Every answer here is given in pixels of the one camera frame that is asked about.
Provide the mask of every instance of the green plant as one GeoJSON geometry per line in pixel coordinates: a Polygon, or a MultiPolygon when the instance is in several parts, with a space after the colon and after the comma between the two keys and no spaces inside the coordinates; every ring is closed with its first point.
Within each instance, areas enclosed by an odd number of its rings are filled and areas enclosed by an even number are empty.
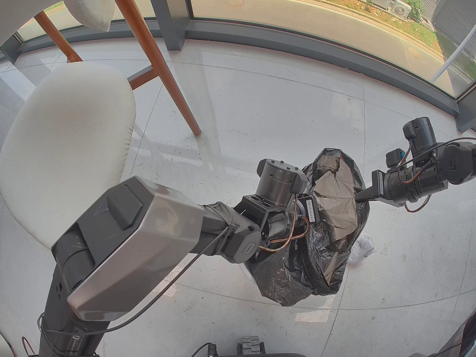
{"type": "Polygon", "coordinates": [[[370,8],[369,8],[369,7],[373,6],[373,4],[374,4],[374,1],[373,1],[373,0],[367,0],[366,3],[365,3],[365,10],[366,10],[367,12],[370,12],[370,8]]]}
{"type": "Polygon", "coordinates": [[[423,10],[423,2],[421,0],[403,0],[412,7],[411,15],[417,20],[421,20],[421,12],[423,10]]]}

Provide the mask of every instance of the white pole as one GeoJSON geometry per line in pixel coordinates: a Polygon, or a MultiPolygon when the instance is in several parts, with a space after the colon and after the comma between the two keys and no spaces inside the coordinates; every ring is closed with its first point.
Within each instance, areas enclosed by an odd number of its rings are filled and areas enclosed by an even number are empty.
{"type": "Polygon", "coordinates": [[[435,75],[433,75],[433,78],[430,80],[430,82],[435,83],[435,81],[445,72],[447,68],[449,68],[449,65],[453,63],[453,61],[456,59],[457,56],[461,54],[463,49],[466,47],[467,44],[471,41],[473,36],[476,34],[476,25],[474,28],[471,30],[471,32],[468,33],[466,38],[461,42],[461,45],[458,46],[458,49],[456,49],[453,54],[446,60],[445,64],[437,71],[435,75]]]}

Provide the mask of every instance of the manhole cover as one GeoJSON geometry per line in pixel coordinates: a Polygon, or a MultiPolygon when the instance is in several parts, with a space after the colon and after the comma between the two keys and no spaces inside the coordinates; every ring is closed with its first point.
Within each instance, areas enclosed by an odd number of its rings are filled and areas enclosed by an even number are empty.
{"type": "Polygon", "coordinates": [[[415,48],[408,48],[408,53],[410,53],[415,58],[420,58],[420,55],[415,48]]]}
{"type": "Polygon", "coordinates": [[[243,0],[228,0],[227,5],[231,8],[241,7],[243,5],[243,0]]]}

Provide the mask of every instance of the black connector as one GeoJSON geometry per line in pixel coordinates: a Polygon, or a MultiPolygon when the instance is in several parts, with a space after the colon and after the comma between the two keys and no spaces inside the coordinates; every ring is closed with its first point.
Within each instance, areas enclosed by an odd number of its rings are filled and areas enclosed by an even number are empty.
{"type": "Polygon", "coordinates": [[[207,351],[207,356],[208,357],[217,357],[217,346],[215,344],[209,344],[208,345],[208,351],[207,351]]]}

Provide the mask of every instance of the road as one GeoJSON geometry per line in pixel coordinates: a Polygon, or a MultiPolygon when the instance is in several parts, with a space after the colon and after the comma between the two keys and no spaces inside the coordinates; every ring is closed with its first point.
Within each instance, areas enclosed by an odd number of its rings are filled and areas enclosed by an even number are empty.
{"type": "MultiPolygon", "coordinates": [[[[380,57],[425,80],[429,80],[443,64],[440,59],[415,43],[359,18],[316,5],[313,0],[191,1],[197,18],[264,23],[310,33],[380,57]]],[[[149,0],[136,2],[145,16],[152,15],[149,0]]],[[[50,18],[60,29],[78,25],[66,10],[55,12],[50,18]]],[[[119,18],[122,18],[122,15],[116,8],[114,19],[119,18]]],[[[450,95],[457,96],[467,88],[469,82],[457,70],[449,68],[437,80],[436,85],[450,95]]]]}

